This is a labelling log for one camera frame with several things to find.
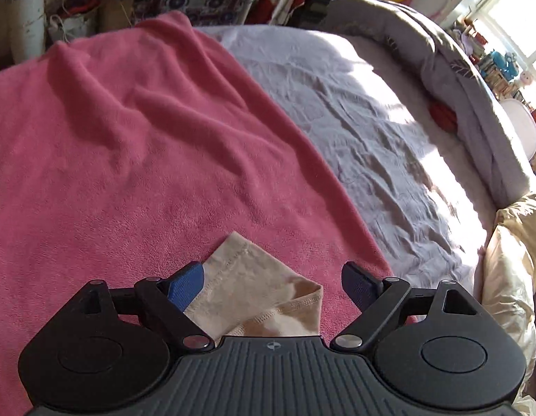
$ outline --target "window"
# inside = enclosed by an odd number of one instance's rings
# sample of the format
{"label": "window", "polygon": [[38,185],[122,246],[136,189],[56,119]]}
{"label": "window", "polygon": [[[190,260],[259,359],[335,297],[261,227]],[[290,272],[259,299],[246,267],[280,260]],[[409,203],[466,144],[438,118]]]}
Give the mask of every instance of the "window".
{"label": "window", "polygon": [[[536,81],[536,0],[482,0],[470,18],[491,48],[516,53],[521,68]],[[522,94],[536,106],[536,83]]]}

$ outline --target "ribbed black surface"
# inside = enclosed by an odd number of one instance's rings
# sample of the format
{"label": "ribbed black surface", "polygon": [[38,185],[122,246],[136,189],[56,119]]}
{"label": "ribbed black surface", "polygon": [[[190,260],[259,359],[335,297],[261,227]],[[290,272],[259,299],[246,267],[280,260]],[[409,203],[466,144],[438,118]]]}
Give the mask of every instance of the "ribbed black surface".
{"label": "ribbed black surface", "polygon": [[[61,413],[39,408],[31,414]],[[226,338],[213,352],[184,357],[165,385],[152,395],[132,407],[106,414],[429,416],[445,413],[402,401],[381,384],[362,357],[335,353],[320,338],[308,337]],[[507,406],[478,414],[518,415]]]}

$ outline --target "metal rivet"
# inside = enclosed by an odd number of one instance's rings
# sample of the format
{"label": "metal rivet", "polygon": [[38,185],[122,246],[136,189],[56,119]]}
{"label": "metal rivet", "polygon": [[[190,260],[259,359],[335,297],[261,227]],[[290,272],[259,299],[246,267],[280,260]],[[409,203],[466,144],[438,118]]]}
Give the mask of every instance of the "metal rivet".
{"label": "metal rivet", "polygon": [[183,345],[187,349],[199,350],[208,347],[210,340],[203,335],[191,335],[183,339]]}
{"label": "metal rivet", "polygon": [[343,349],[356,349],[362,345],[362,338],[356,335],[339,335],[335,343]]}

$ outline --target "gray comforter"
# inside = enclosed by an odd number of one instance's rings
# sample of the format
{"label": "gray comforter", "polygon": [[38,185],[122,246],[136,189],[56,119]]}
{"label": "gray comforter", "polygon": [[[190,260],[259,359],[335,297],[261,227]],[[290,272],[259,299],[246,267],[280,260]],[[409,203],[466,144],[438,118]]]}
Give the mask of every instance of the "gray comforter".
{"label": "gray comforter", "polygon": [[466,55],[431,20],[388,1],[333,0],[321,30],[385,44],[426,90],[453,109],[458,136],[499,208],[536,182],[502,107]]}

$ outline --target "logo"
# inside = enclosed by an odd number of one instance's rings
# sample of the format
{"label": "logo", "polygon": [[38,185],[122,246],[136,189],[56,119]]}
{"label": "logo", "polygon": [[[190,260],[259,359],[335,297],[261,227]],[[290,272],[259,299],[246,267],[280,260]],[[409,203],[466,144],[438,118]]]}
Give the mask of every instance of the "logo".
{"label": "logo", "polygon": [[281,347],[281,344],[277,341],[270,341],[268,344],[266,344],[266,347],[270,350],[277,350]]}

